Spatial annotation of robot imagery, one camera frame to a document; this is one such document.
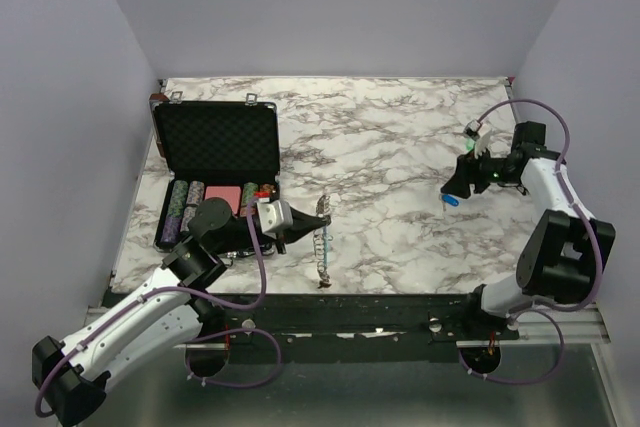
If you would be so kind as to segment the blue tagged key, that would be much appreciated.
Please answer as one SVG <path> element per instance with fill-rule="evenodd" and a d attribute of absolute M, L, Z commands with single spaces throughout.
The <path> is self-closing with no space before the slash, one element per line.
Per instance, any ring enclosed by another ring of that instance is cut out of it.
<path fill-rule="evenodd" d="M 449 207 L 457 208 L 460 205 L 460 201 L 450 194 L 440 194 L 439 198 L 444 211 Z"/>

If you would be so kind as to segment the grey blue spiral keyring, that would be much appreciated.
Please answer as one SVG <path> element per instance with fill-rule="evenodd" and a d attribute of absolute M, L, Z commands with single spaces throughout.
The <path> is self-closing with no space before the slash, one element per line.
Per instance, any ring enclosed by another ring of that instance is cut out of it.
<path fill-rule="evenodd" d="M 328 272 L 329 248 L 332 237 L 328 227 L 331 223 L 330 196 L 323 194 L 316 203 L 316 215 L 325 221 L 325 224 L 313 233 L 313 250 L 316 259 L 316 271 L 319 277 L 318 287 L 326 289 L 331 286 L 331 277 Z"/>

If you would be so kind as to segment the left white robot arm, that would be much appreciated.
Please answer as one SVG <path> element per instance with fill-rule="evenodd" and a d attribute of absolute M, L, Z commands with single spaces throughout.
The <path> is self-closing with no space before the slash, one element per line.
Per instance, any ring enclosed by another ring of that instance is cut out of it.
<path fill-rule="evenodd" d="M 32 381 L 38 389 L 34 411 L 75 426 L 93 414 L 106 398 L 115 374 L 109 364 L 146 330 L 179 307 L 192 313 L 187 329 L 201 342 L 214 340 L 226 310 L 252 311 L 267 295 L 262 244 L 292 244 L 331 223 L 327 213 L 312 216 L 283 200 L 252 198 L 243 217 L 221 198 L 204 200 L 188 224 L 186 237 L 160 267 L 123 301 L 89 326 L 57 340 L 46 336 L 32 349 Z M 226 271 L 223 253 L 253 248 L 260 290 L 250 303 L 215 297 L 207 289 Z"/>

